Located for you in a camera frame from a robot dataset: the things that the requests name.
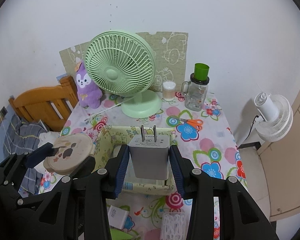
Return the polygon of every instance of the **wooden bed frame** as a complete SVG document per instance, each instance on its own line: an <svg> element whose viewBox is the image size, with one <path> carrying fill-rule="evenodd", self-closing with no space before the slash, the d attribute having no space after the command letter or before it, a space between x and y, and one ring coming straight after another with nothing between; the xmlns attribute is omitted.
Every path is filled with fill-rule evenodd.
<svg viewBox="0 0 300 240"><path fill-rule="evenodd" d="M77 86L71 76L61 78L58 86L40 87L26 91L16 99L10 98L9 103L17 115L25 118L28 122L38 122L41 119L51 130L59 132L71 114L66 99L73 108L79 101ZM59 117L51 103L56 106L62 118Z"/></svg>

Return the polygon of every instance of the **glass jar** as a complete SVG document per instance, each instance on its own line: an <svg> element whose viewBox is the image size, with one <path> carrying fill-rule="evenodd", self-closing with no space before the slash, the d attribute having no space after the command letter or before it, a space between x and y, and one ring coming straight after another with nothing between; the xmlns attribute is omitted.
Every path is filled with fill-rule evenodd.
<svg viewBox="0 0 300 240"><path fill-rule="evenodd" d="M193 111L201 111L208 91L209 77L200 81L194 78L194 73L190 75L190 81L184 81L181 86L181 93L185 97L185 106Z"/></svg>

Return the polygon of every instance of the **stuffed animal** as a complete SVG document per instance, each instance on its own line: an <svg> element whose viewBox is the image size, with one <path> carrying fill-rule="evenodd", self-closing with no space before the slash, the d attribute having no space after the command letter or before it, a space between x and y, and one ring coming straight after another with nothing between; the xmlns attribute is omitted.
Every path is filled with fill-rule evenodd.
<svg viewBox="0 0 300 240"><path fill-rule="evenodd" d="M96 109L100 106L100 98L102 97L102 91L100 88L91 80L88 75L84 63L79 62L75 68L77 72L76 84L78 88L78 98L82 107L90 106Z"/></svg>

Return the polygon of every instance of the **scissors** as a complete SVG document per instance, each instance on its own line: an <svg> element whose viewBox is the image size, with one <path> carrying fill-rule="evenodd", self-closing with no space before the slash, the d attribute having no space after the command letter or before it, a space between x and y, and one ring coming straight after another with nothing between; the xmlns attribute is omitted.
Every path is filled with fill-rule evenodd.
<svg viewBox="0 0 300 240"><path fill-rule="evenodd" d="M192 120L192 119L182 119L182 118L175 118L175 119L191 125L192 127L197 129L198 131L202 130L203 121L200 120L200 119L194 119L194 120Z"/></svg>

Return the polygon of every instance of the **orange scissors handle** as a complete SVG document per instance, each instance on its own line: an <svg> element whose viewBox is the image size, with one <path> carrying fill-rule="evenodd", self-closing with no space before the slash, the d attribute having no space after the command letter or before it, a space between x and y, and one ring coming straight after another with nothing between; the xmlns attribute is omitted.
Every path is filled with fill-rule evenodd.
<svg viewBox="0 0 300 240"><path fill-rule="evenodd" d="M200 119L187 120L186 123L196 128L198 131L202 130L203 121Z"/></svg>

